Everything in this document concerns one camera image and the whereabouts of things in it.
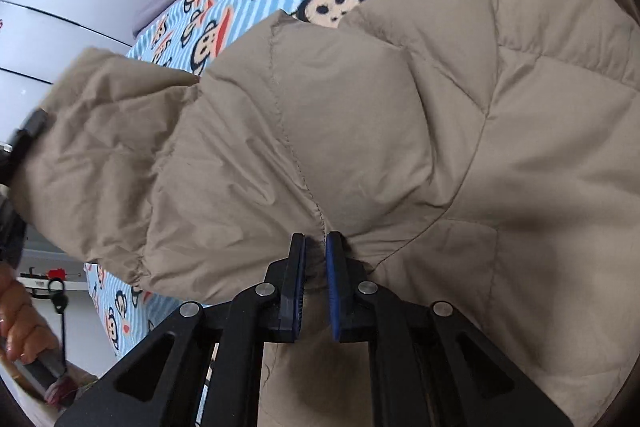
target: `silver rivet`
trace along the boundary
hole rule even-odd
[[[263,282],[263,283],[258,284],[255,287],[255,292],[260,297],[267,297],[267,296],[273,294],[274,291],[276,291],[276,286],[274,286],[270,282]]]
[[[371,281],[362,281],[358,284],[358,291],[364,295],[373,295],[378,291],[378,285]]]
[[[453,306],[446,301],[436,302],[433,305],[433,312],[438,317],[450,317],[453,315]]]
[[[180,315],[183,317],[193,317],[200,311],[200,306],[195,302],[185,302],[180,306]]]

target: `hand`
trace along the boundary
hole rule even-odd
[[[0,358],[31,363],[45,349],[56,349],[58,339],[47,321],[31,304],[31,296],[14,277],[13,269],[0,263],[0,336],[6,338],[6,353]]]

